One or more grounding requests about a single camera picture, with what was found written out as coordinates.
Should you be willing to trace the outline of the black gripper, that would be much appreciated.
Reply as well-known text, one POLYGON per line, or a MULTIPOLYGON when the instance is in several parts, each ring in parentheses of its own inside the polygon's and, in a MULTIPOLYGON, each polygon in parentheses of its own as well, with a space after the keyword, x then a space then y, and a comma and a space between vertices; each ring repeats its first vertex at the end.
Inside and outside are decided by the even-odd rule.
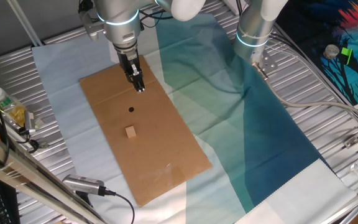
POLYGON ((134 86, 134 89, 142 93, 145 90, 142 70, 140 69, 139 54, 137 50, 117 53, 121 68, 126 74, 127 81, 134 86))

